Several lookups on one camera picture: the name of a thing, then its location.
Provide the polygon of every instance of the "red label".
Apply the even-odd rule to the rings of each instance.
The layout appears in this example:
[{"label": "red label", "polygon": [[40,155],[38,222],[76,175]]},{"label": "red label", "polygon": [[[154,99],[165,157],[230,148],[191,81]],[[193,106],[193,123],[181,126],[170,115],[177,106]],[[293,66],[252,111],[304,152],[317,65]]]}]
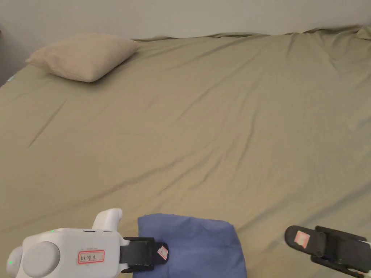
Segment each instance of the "red label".
[{"label": "red label", "polygon": [[294,242],[296,242],[297,244],[301,245],[304,247],[304,249],[306,248],[306,246],[308,245],[308,242],[309,242],[309,238],[311,236],[302,232],[302,231],[298,231],[296,233],[296,237],[295,237],[295,240]]},{"label": "red label", "polygon": [[165,247],[161,246],[161,248],[157,251],[157,253],[159,253],[159,255],[164,260],[167,260],[167,254],[169,253],[169,251],[167,251],[167,249]]},{"label": "red label", "polygon": [[104,262],[104,256],[105,256],[104,250],[80,251],[77,263],[79,265],[83,265]]}]

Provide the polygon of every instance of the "beige pillow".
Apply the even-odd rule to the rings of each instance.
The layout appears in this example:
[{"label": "beige pillow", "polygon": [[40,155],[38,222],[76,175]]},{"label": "beige pillow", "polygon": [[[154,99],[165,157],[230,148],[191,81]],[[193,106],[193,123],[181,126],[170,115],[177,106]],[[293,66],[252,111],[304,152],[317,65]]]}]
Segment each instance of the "beige pillow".
[{"label": "beige pillow", "polygon": [[67,79],[93,82],[133,55],[139,44],[102,33],[82,33],[34,52],[26,62]]}]

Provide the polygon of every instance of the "bed sheet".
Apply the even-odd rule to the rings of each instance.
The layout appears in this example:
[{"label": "bed sheet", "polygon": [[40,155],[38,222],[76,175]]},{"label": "bed sheet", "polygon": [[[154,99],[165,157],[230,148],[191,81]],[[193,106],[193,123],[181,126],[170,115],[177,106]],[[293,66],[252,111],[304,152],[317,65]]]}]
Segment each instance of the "bed sheet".
[{"label": "bed sheet", "polygon": [[283,233],[371,236],[368,32],[142,41],[94,83],[25,67],[0,88],[0,261],[118,207],[124,236],[145,214],[230,222],[251,278],[341,277]]}]

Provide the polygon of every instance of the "folded blue towel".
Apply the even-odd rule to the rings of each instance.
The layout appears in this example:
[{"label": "folded blue towel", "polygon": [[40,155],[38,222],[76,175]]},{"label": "folded blue towel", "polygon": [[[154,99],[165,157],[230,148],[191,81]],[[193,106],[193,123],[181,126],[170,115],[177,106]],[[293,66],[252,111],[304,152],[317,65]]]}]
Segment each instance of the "folded blue towel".
[{"label": "folded blue towel", "polygon": [[153,214],[138,218],[139,236],[169,245],[169,259],[133,278],[246,278],[234,227],[224,221]]}]

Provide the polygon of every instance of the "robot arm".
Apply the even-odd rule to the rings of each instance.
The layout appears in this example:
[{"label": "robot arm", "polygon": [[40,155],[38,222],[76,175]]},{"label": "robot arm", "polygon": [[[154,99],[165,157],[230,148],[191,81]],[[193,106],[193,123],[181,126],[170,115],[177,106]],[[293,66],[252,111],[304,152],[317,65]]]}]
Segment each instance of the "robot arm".
[{"label": "robot arm", "polygon": [[121,209],[100,212],[92,229],[62,228],[27,237],[7,261],[12,278],[116,278],[168,261],[168,245],[154,238],[123,238]]},{"label": "robot arm", "polygon": [[366,238],[316,226],[314,230],[290,226],[285,241],[311,255],[311,261],[353,277],[371,277],[371,243]]}]

